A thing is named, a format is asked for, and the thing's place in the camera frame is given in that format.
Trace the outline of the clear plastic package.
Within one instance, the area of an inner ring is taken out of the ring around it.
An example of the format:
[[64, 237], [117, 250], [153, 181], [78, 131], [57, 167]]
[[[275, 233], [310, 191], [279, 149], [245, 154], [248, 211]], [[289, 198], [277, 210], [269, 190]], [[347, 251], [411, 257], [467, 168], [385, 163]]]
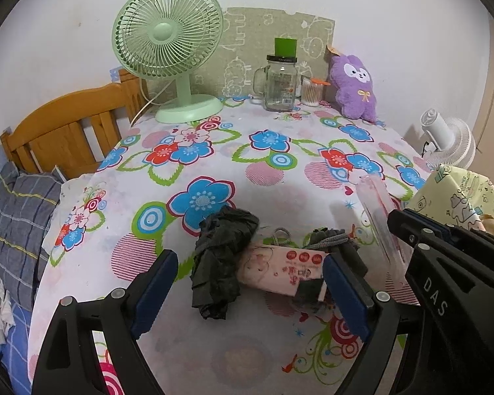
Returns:
[[410, 262], [411, 251], [388, 228], [388, 216], [396, 208], [385, 183], [377, 174], [367, 175], [357, 184], [356, 192], [370, 218], [388, 271], [392, 277], [403, 277]]

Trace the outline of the pink tissue pack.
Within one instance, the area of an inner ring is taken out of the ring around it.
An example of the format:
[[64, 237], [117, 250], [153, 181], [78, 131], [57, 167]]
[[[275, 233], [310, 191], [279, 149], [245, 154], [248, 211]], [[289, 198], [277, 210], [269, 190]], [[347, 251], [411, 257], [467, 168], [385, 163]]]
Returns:
[[240, 259], [240, 283], [269, 293], [293, 297], [302, 302], [323, 302], [327, 285], [323, 263], [327, 254], [268, 244], [251, 244]]

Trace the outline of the black plastic bag bundle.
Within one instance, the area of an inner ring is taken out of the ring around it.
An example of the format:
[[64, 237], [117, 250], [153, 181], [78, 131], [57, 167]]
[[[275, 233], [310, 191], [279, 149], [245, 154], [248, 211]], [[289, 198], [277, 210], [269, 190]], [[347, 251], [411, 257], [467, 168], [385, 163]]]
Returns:
[[204, 319], [227, 318], [228, 306], [240, 296], [237, 271], [260, 220], [247, 210], [223, 206], [200, 223], [191, 274], [192, 307]]

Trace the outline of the yellow cartoon storage box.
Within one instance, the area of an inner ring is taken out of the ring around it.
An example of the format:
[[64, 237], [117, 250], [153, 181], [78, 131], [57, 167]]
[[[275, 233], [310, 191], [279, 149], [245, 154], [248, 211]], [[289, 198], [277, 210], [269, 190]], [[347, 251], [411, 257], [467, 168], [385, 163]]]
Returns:
[[440, 165], [407, 207], [444, 225], [494, 234], [494, 184], [470, 170]]

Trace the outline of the blue bed sheet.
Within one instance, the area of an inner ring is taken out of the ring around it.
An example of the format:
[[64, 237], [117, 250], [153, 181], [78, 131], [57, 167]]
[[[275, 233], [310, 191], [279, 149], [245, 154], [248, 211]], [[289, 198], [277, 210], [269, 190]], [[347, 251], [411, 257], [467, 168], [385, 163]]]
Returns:
[[0, 345], [0, 362], [8, 371], [12, 390], [16, 394], [30, 394], [27, 352], [32, 313], [14, 300], [10, 303], [15, 325], [10, 328], [6, 343]]

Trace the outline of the dark grey sock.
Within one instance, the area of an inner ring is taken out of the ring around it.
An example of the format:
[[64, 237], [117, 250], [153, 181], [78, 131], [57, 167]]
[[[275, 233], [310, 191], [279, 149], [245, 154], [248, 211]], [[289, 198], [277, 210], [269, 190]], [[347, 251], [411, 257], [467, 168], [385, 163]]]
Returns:
[[[320, 250], [327, 254], [339, 256], [351, 269], [359, 282], [364, 280], [364, 276], [368, 272], [367, 266], [358, 253], [360, 247], [344, 229], [327, 227], [315, 229], [307, 237], [307, 242], [303, 244], [303, 248], [306, 250]], [[296, 306], [311, 308], [313, 311], [335, 304], [327, 285], [325, 283], [321, 284], [320, 280], [316, 279], [299, 283], [293, 302]]]

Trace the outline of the floral tablecloth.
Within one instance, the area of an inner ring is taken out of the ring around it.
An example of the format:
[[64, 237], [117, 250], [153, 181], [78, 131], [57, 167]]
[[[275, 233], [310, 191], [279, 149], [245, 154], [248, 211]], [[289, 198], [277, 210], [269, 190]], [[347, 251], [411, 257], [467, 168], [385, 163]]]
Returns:
[[259, 219], [258, 243], [303, 247], [313, 231], [339, 228], [371, 262], [381, 250], [355, 192], [371, 174], [402, 205], [429, 170], [390, 127], [348, 120], [327, 105], [278, 114], [237, 98], [189, 124], [141, 120], [68, 207], [53, 240], [29, 368], [61, 298], [100, 299], [169, 249], [177, 278], [139, 341], [166, 393], [334, 393], [361, 349], [339, 309], [310, 312], [245, 288], [225, 319], [205, 319], [192, 305], [193, 250], [202, 220], [230, 206]]

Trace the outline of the grey plaid pillow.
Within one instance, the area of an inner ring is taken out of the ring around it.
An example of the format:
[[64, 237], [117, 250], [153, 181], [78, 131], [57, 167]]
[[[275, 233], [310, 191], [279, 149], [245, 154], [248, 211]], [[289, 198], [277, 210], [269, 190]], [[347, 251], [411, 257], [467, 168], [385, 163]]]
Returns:
[[42, 242], [60, 190], [53, 174], [28, 174], [12, 161], [0, 172], [0, 278], [12, 300], [29, 311], [49, 259]]

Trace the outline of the purple plush bunny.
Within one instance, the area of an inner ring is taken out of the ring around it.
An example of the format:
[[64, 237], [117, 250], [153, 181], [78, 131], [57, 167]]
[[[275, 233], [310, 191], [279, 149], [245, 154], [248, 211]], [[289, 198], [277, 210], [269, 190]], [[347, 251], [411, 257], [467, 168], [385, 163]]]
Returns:
[[355, 55], [333, 55], [329, 82], [335, 86], [335, 102], [348, 119], [376, 122], [376, 96], [373, 80], [363, 62]]

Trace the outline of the toothpick jar orange lid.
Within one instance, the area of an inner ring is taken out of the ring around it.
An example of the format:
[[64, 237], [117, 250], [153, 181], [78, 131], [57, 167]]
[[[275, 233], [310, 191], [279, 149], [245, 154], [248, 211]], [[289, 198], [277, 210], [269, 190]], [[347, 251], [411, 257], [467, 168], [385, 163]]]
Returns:
[[303, 77], [301, 80], [301, 103], [310, 107], [317, 107], [323, 99], [324, 90], [330, 83], [315, 78]]

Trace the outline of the glass mason jar mug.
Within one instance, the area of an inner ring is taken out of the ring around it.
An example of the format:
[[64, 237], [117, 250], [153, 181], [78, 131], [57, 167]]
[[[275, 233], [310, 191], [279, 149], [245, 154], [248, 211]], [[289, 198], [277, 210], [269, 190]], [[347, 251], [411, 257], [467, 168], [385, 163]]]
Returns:
[[267, 64], [255, 70], [254, 97], [270, 112], [290, 112], [294, 107], [298, 70], [296, 57], [268, 55]]

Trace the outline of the green cup on jar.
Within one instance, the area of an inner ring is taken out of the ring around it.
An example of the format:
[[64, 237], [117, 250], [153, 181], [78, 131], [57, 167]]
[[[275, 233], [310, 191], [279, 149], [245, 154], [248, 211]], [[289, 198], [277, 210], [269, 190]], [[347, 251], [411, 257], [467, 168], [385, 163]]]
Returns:
[[289, 38], [275, 38], [275, 56], [282, 58], [295, 58], [297, 53], [297, 40]]

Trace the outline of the wooden bed headboard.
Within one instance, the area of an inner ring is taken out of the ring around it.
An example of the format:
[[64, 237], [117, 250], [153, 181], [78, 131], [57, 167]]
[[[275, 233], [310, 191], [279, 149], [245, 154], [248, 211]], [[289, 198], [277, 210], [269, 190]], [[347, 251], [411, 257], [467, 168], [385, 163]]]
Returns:
[[75, 178], [97, 170], [100, 160], [82, 123], [92, 124], [101, 155], [107, 156], [121, 139], [115, 111], [123, 108], [132, 119], [144, 105], [141, 79], [126, 69], [118, 74], [118, 82], [58, 97], [30, 113], [12, 132], [3, 132], [0, 140], [7, 159], [33, 174], [59, 167]]

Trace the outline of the green desk fan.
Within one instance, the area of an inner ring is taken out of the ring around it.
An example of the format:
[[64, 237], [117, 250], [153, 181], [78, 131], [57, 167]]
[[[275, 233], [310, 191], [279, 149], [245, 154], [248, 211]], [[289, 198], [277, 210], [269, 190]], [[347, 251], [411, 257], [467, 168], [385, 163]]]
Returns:
[[156, 111], [159, 123], [179, 124], [218, 114], [223, 103], [193, 94], [190, 73], [216, 51], [223, 32], [218, 0], [128, 0], [115, 18], [112, 48], [141, 79], [173, 80], [177, 96]]

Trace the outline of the green patterned wall board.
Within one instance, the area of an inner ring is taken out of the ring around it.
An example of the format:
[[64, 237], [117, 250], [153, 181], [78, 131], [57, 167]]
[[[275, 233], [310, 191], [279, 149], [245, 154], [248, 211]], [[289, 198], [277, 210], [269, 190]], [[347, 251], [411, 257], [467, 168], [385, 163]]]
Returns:
[[300, 75], [327, 77], [326, 48], [333, 42], [334, 20], [308, 13], [248, 7], [229, 7], [223, 15], [224, 31], [215, 53], [190, 74], [193, 94], [251, 94], [254, 72], [267, 64], [276, 38], [297, 41], [296, 66]]

